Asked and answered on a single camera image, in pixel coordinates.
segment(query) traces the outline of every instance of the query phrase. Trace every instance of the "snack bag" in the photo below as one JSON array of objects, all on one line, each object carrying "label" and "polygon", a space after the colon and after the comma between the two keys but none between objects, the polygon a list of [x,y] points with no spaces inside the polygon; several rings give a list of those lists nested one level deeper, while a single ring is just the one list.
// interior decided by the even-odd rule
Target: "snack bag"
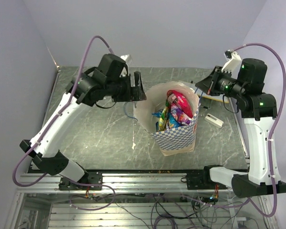
[{"label": "snack bag", "polygon": [[177,128],[177,127],[180,127],[182,126],[181,124],[179,124],[175,119],[174,117],[172,116],[171,113],[168,113],[168,119],[167,119],[167,122],[166,122],[166,129],[169,130],[169,129],[173,129],[173,128]]},{"label": "snack bag", "polygon": [[182,93],[175,90],[169,90],[166,95],[170,104],[177,105],[188,117],[193,117],[191,106]]},{"label": "snack bag", "polygon": [[[159,122],[159,118],[155,118],[152,113],[165,107],[169,90],[176,90],[186,97],[194,116],[189,125],[156,131],[156,123]],[[138,119],[138,124],[154,138],[163,155],[169,156],[186,152],[194,154],[199,112],[199,97],[194,90],[183,83],[170,81],[152,86],[145,94],[147,100],[137,102],[133,116]],[[150,153],[158,154],[159,149],[154,147]]]},{"label": "snack bag", "polygon": [[161,117],[159,118],[159,131],[163,131],[165,129],[165,124],[166,124],[166,120],[167,120],[167,113],[168,113],[168,110],[169,110],[169,102],[168,100],[166,100],[165,102],[165,108],[163,109],[162,111],[162,114],[161,114]]},{"label": "snack bag", "polygon": [[191,119],[186,115],[177,105],[173,104],[171,107],[171,114],[178,123],[182,125],[189,125]]}]

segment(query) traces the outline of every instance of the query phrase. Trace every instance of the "blue checkered paper bag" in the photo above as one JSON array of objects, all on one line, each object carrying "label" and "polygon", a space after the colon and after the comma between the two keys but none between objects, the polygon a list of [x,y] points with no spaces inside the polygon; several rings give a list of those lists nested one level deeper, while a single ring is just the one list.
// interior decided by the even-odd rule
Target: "blue checkered paper bag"
[{"label": "blue checkered paper bag", "polygon": [[[156,132],[155,123],[158,118],[154,117],[152,113],[164,108],[168,90],[181,92],[190,104],[194,116],[188,126]],[[193,151],[199,107],[199,97],[194,90],[183,83],[171,81],[151,87],[146,92],[146,97],[147,100],[137,103],[133,113],[139,124],[153,136],[160,151],[165,156]]]}]

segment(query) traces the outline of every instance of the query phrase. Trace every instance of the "gray marble table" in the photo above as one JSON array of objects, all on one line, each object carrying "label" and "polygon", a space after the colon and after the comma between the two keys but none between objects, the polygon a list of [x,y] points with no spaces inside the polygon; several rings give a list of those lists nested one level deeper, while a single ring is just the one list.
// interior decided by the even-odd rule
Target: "gray marble table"
[{"label": "gray marble table", "polygon": [[[54,88],[47,119],[56,109],[66,85],[77,73],[77,67],[61,67]],[[132,68],[140,71],[145,91],[167,81],[205,78],[211,70],[198,68]],[[109,98],[100,105],[112,105]],[[127,108],[131,115],[133,107]],[[206,113],[224,121],[221,129],[204,120]],[[223,103],[212,101],[211,109],[200,109],[196,145],[193,152],[164,156],[153,138],[123,112],[123,103],[108,110],[93,107],[79,120],[63,141],[60,150],[86,169],[201,169],[205,165],[220,164],[232,169],[246,169],[244,148],[234,115],[224,109]]]}]

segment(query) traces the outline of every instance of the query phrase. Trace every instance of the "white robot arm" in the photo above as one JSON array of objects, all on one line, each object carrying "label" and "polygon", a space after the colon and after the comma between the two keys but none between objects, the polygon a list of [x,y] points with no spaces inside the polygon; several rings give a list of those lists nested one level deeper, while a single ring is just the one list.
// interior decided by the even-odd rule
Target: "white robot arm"
[{"label": "white robot arm", "polygon": [[105,96],[111,96],[114,102],[130,102],[145,100],[141,74],[134,72],[134,85],[131,85],[131,75],[128,72],[130,55],[122,57],[113,54],[103,56],[98,67],[93,67],[82,73],[74,96],[71,91],[76,77],[66,88],[60,104],[45,126],[30,141],[23,140],[20,147],[25,151],[31,150],[30,156],[34,164],[50,175],[60,174],[69,180],[88,184],[88,173],[77,163],[69,160],[59,151],[59,146],[65,138],[74,120],[85,114],[97,101]]},{"label": "white robot arm", "polygon": [[[211,181],[231,187],[240,197],[272,194],[273,177],[277,193],[286,192],[286,183],[281,181],[276,163],[274,135],[268,139],[269,131],[277,116],[276,100],[271,94],[262,92],[267,66],[261,60],[241,60],[237,52],[225,52],[228,62],[216,66],[212,73],[195,84],[209,95],[224,94],[236,99],[249,139],[249,173],[237,172],[222,166],[208,166],[204,169]],[[231,78],[232,71],[241,63],[237,79]],[[268,142],[272,144],[272,158],[269,158]],[[273,163],[274,175],[270,174],[269,161]]]}]

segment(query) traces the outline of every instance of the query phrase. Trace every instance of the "white wall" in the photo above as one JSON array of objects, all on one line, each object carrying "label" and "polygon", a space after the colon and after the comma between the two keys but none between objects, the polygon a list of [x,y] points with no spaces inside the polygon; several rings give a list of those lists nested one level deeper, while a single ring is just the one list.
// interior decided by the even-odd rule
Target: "white wall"
[{"label": "white wall", "polygon": [[40,129],[56,71],[23,1],[0,0],[0,229],[15,193],[19,143]]},{"label": "white wall", "polygon": [[[78,66],[87,42],[103,36],[141,67],[222,64],[243,42],[266,0],[24,0],[58,65]],[[92,46],[87,65],[106,48]]]},{"label": "white wall", "polygon": [[[286,0],[268,0],[245,38],[244,43],[260,42],[269,45],[281,56],[286,68]],[[275,96],[279,105],[282,93],[282,72],[274,55],[261,47],[239,51],[242,58],[257,58],[268,66],[264,92]],[[276,155],[282,180],[286,182],[286,100],[275,131]],[[277,216],[280,227],[286,229],[286,194],[278,196]]]}]

